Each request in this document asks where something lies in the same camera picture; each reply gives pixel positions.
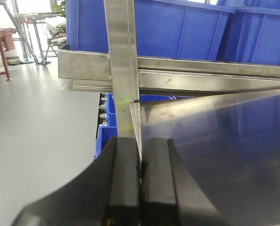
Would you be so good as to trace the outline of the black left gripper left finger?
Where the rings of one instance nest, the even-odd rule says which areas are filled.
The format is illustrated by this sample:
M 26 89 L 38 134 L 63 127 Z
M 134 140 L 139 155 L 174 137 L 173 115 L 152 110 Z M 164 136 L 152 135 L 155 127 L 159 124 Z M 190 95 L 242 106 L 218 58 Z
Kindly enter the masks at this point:
M 14 226 L 136 226 L 139 153 L 136 140 L 112 137 L 72 181 L 21 210 Z

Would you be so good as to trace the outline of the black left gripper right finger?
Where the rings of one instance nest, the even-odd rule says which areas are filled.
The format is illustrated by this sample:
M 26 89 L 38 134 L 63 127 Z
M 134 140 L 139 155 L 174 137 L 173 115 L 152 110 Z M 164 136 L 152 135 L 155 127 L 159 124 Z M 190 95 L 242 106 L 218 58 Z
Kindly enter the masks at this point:
M 172 139 L 150 138 L 142 158 L 143 226 L 228 226 L 185 167 Z

